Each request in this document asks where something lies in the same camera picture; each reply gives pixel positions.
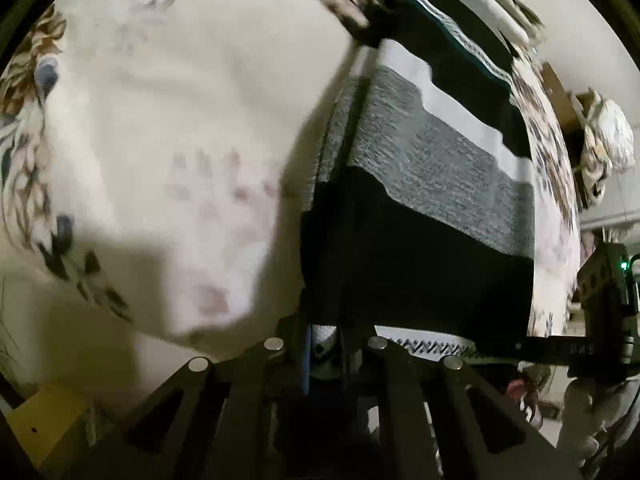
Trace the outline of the black grey white striped garment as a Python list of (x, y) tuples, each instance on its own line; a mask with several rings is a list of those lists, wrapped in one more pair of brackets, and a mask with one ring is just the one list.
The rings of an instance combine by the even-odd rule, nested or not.
[(526, 334), (535, 170), (514, 51), (461, 0), (386, 0), (320, 141), (302, 219), (322, 323)]

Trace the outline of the floral bundled cloth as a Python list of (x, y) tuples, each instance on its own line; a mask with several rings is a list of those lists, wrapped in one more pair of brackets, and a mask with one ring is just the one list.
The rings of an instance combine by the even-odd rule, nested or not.
[(636, 164), (634, 130), (622, 108), (600, 92), (576, 94), (582, 107), (578, 116), (584, 144), (577, 166), (577, 187), (582, 210), (598, 206), (613, 174), (624, 174)]

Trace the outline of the yellow box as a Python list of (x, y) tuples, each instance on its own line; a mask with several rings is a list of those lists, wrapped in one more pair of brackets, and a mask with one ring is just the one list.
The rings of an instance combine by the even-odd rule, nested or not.
[(44, 385), (6, 420), (35, 468), (58, 478), (90, 448), (92, 411), (93, 404), (80, 394)]

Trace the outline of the floral cream bed cover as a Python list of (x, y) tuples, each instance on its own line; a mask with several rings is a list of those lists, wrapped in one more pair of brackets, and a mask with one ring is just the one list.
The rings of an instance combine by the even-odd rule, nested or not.
[[(524, 336), (564, 333), (579, 266), (560, 127), (529, 47), (512, 90), (535, 170)], [(219, 354), (306, 296), (302, 219), (334, 102), (386, 0), (1, 0), (1, 266)], [(314, 310), (314, 348), (338, 324)]]

